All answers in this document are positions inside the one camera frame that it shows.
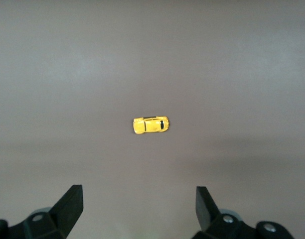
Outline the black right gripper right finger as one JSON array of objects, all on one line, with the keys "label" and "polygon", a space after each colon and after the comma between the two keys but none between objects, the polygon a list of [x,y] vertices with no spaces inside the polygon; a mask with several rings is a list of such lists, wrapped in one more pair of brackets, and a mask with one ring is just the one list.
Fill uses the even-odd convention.
[{"label": "black right gripper right finger", "polygon": [[234,211],[220,210],[208,189],[196,187],[195,210],[201,230],[195,239],[292,239],[292,234],[282,225],[260,221],[253,228]]}]

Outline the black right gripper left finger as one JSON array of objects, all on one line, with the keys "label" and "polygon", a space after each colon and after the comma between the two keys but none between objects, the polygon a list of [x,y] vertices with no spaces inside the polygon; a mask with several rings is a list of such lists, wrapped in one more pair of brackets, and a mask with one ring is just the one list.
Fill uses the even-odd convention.
[{"label": "black right gripper left finger", "polygon": [[83,212],[83,187],[73,185],[53,207],[33,211],[10,227],[0,219],[0,239],[65,239]]}]

